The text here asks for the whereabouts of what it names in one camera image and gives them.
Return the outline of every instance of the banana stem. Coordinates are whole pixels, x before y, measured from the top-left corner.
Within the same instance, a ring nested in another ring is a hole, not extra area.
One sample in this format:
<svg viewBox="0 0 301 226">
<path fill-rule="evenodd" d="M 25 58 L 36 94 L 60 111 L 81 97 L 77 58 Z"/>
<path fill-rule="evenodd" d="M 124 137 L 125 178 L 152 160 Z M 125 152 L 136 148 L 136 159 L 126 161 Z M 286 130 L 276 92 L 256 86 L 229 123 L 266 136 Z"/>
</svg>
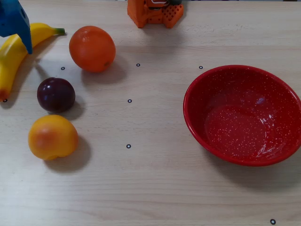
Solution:
<svg viewBox="0 0 301 226">
<path fill-rule="evenodd" d="M 55 28 L 56 34 L 63 35 L 65 34 L 65 29 L 64 28 Z"/>
</svg>

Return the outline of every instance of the orange plastic object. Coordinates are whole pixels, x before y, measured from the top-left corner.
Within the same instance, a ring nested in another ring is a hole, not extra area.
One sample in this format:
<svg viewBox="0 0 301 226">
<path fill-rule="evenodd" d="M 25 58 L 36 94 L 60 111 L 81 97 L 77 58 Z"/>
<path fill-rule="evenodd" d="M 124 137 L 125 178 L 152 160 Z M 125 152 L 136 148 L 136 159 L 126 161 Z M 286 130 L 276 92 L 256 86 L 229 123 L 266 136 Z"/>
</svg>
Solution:
<svg viewBox="0 0 301 226">
<path fill-rule="evenodd" d="M 127 0 L 127 14 L 139 28 L 146 23 L 164 24 L 167 28 L 172 28 L 183 16 L 184 6 L 166 4 L 164 0 Z"/>
</svg>

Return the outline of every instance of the light wood surface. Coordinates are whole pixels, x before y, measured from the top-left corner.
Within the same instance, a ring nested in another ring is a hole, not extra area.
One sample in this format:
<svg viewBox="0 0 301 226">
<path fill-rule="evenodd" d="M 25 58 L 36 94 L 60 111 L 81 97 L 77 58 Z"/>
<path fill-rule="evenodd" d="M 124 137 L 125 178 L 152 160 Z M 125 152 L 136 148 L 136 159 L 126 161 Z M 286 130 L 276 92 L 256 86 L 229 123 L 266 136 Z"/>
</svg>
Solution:
<svg viewBox="0 0 301 226">
<path fill-rule="evenodd" d="M 24 60 L 1 104 L 1 226 L 269 226 L 272 218 L 301 225 L 300 151 L 270 167 L 233 165 L 197 143 L 182 113 L 189 84 L 220 65 L 267 70 L 300 96 L 300 3 L 189 2 L 169 30 L 138 29 L 127 2 L 20 2 L 31 22 L 68 35 Z M 101 75 L 82 72 L 69 54 L 72 34 L 85 25 L 103 28 L 116 44 L 115 63 Z M 36 90 L 53 76 L 76 90 L 63 116 L 81 138 L 71 156 L 44 162 L 27 134 L 47 115 Z"/>
</svg>

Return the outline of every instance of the dark purple plum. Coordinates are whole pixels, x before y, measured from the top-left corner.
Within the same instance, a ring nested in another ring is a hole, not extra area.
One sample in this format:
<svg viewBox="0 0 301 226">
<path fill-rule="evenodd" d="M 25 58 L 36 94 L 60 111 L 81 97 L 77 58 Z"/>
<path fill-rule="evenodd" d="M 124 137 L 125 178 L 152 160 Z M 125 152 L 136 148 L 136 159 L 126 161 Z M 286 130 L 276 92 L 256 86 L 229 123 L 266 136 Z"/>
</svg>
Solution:
<svg viewBox="0 0 301 226">
<path fill-rule="evenodd" d="M 65 79 L 48 78 L 38 87 L 38 102 L 51 113 L 61 113 L 70 109 L 75 101 L 75 91 Z"/>
</svg>

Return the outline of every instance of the red bowl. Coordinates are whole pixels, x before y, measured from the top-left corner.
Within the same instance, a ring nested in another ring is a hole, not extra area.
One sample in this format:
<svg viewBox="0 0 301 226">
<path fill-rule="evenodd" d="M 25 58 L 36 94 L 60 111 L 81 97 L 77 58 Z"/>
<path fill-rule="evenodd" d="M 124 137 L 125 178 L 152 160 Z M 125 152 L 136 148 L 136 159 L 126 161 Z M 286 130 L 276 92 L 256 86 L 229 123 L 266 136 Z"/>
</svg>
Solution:
<svg viewBox="0 0 301 226">
<path fill-rule="evenodd" d="M 301 101 L 281 79 L 259 68 L 228 65 L 198 76 L 183 104 L 194 138 L 239 165 L 283 161 L 301 145 Z"/>
</svg>

